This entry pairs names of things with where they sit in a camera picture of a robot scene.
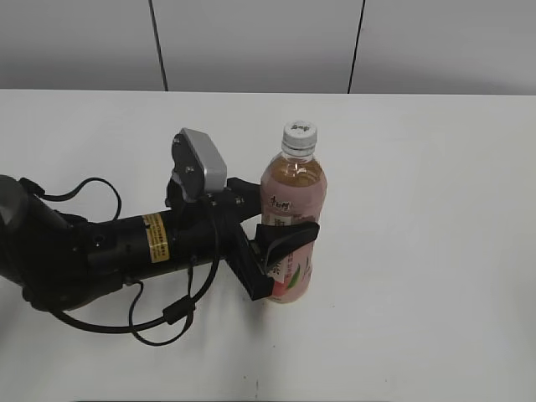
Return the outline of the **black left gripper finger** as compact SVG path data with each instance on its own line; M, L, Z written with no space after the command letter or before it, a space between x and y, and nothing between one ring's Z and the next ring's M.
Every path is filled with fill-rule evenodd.
M231 209L239 221L254 218L261 214L260 185L240 178L228 178L227 189L230 191Z
M255 238L250 241L250 246L260 265L260 271L268 274L288 255L314 242L319 230L320 225L316 222L302 222L288 226L258 224Z

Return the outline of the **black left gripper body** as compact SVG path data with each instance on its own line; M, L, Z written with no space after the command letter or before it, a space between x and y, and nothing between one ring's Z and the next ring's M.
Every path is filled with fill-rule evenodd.
M226 261L251 300L272 294L274 280L260 271L243 222L231 209L227 184L220 193L209 193L187 203L181 188L170 180L165 204L170 208L167 228L172 261L191 267L211 265L193 301L199 301L211 287L221 260Z

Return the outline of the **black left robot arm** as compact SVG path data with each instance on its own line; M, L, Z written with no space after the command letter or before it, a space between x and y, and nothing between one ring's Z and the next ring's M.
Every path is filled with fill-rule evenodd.
M95 223L49 206L25 178L1 178L1 274L40 311L64 312L123 286L224 260L252 300L274 281L264 229L249 240L245 220L260 213L260 188L238 178L189 202L167 186L163 211Z

